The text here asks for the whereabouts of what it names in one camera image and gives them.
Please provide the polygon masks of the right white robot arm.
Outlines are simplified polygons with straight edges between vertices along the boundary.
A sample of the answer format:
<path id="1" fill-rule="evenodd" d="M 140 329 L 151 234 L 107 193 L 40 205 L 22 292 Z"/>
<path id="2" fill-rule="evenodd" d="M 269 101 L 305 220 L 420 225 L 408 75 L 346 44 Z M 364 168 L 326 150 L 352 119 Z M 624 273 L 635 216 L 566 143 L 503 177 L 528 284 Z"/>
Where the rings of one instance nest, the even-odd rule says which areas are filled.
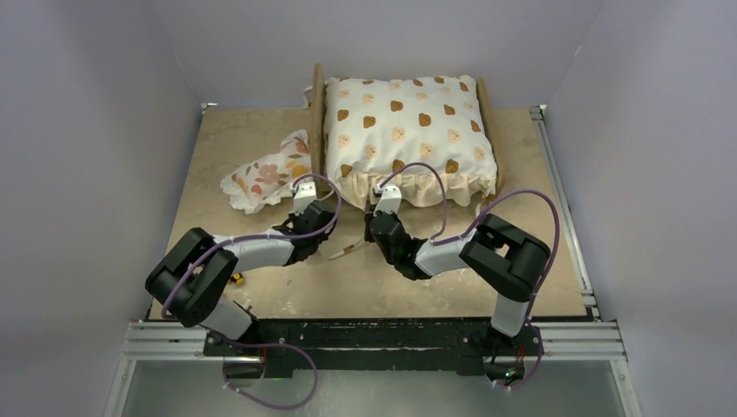
<path id="1" fill-rule="evenodd" d="M 558 241 L 545 242 L 497 215 L 485 215 L 466 235 L 446 242 L 411 236 L 399 216 L 378 211 L 365 217 L 364 239 L 380 249 L 387 264 L 412 281 L 470 268 L 497 293 L 491 328 L 517 336 L 536 292 L 552 267 Z"/>

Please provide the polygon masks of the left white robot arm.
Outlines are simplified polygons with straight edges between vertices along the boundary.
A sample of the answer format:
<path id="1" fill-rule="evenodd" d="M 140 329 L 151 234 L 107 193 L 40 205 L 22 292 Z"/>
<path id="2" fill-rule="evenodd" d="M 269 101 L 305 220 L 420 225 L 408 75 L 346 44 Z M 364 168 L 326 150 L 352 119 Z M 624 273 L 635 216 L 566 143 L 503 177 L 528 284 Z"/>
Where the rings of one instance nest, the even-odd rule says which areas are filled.
<path id="1" fill-rule="evenodd" d="M 186 328 L 201 326 L 238 340 L 256 318 L 223 297 L 231 277 L 307 260 L 329 238 L 336 221 L 335 208 L 314 201 L 258 235 L 216 237 L 192 228 L 151 271 L 144 287 L 163 312 Z"/>

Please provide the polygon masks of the floral print small pillow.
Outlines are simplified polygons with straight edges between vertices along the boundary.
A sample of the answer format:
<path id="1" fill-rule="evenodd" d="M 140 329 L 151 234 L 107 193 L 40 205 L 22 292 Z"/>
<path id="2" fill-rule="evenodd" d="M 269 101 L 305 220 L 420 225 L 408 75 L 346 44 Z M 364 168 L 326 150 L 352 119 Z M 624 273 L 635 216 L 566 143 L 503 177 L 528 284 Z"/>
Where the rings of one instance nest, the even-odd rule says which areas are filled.
<path id="1" fill-rule="evenodd" d="M 251 215 L 291 197 L 292 182 L 311 171 L 309 137 L 302 129 L 285 137 L 277 151 L 226 175 L 220 187 L 231 208 Z"/>

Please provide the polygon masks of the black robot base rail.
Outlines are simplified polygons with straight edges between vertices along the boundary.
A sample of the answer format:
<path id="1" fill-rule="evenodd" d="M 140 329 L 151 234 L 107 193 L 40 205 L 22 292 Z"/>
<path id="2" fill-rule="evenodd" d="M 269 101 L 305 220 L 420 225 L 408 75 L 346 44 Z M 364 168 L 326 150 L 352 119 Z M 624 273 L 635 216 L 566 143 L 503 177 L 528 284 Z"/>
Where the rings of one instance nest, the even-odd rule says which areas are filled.
<path id="1" fill-rule="evenodd" d="M 261 319 L 228 341 L 209 331 L 207 356 L 255 360 L 262 376 L 289 378 L 298 369 L 449 371 L 461 376 L 520 379 L 524 356 L 542 354 L 528 324 L 516 336 L 488 317 Z"/>

